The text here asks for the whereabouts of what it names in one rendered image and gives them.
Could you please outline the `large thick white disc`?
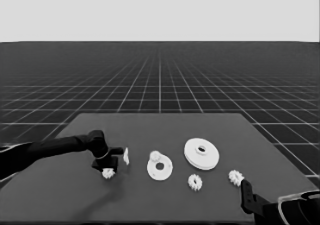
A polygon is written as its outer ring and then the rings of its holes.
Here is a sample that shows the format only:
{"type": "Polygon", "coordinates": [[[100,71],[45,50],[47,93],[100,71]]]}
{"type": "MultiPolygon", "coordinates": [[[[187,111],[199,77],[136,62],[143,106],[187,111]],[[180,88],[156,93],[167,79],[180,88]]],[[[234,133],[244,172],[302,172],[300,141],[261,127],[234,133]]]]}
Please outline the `large thick white disc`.
{"type": "Polygon", "coordinates": [[[220,159],[218,149],[203,138],[191,138],[184,145],[184,156],[195,168],[200,170],[214,169],[220,159]]]}

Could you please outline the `white round carrier with pins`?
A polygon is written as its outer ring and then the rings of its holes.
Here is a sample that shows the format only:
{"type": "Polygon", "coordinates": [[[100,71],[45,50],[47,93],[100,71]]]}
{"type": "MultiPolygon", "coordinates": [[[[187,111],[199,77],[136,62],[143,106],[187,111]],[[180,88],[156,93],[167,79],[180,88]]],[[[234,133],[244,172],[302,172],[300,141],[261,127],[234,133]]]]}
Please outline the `white round carrier with pins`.
{"type": "Polygon", "coordinates": [[[156,181],[167,180],[173,172],[173,163],[171,159],[161,153],[161,158],[157,162],[149,160],[147,162],[147,172],[149,176],[156,181]]]}

